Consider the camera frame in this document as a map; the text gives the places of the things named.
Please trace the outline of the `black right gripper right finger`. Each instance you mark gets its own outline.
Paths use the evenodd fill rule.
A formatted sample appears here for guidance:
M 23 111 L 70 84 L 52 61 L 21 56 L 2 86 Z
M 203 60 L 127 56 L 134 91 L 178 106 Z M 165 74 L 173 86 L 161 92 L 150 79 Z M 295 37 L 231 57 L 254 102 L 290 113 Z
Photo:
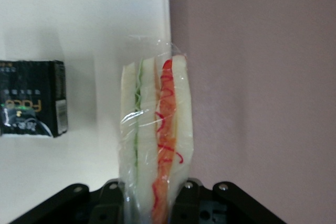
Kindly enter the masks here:
M 231 182 L 207 189 L 196 178 L 183 185 L 169 223 L 284 223 L 277 215 Z

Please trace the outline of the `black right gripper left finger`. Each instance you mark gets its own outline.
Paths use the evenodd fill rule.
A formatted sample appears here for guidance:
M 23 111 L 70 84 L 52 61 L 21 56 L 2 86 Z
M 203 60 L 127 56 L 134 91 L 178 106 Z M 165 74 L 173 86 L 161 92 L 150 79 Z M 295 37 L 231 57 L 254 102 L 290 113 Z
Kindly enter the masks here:
M 95 191 L 72 184 L 11 223 L 124 223 L 123 190 L 117 179 Z

